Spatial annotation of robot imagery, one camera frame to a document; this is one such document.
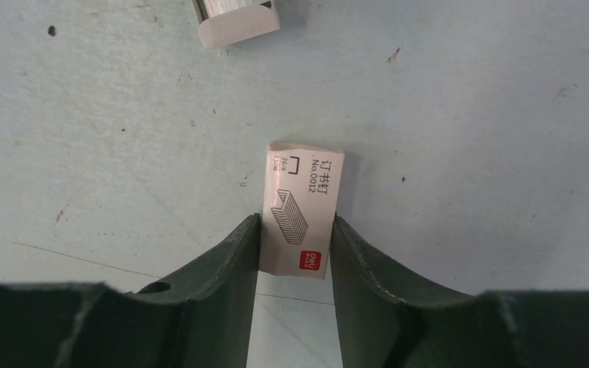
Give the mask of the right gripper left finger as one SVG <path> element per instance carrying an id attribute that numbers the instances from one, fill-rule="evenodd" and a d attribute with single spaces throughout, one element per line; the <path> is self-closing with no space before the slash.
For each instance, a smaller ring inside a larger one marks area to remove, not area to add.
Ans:
<path id="1" fill-rule="evenodd" d="M 0 367 L 244 367 L 261 219 L 138 292 L 0 284 Z"/>

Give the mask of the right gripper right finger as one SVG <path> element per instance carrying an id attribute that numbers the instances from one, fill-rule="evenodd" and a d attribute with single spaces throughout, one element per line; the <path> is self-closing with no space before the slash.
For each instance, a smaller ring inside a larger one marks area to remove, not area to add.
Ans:
<path id="1" fill-rule="evenodd" d="M 343 218 L 330 266 L 345 367 L 589 367 L 589 291 L 455 291 Z"/>

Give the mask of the white staple box sleeve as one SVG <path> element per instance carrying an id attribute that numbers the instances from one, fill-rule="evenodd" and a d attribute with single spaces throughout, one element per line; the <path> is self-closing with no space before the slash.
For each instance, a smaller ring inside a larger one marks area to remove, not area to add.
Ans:
<path id="1" fill-rule="evenodd" d="M 268 145 L 260 271 L 324 279 L 344 158 L 300 143 Z"/>

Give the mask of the staple tray box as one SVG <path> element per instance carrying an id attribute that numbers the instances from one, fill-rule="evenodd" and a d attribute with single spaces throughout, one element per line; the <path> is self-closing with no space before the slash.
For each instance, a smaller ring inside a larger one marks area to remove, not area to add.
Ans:
<path id="1" fill-rule="evenodd" d="M 198 35 L 207 49 L 281 29 L 276 4 L 269 0 L 193 0 Z"/>

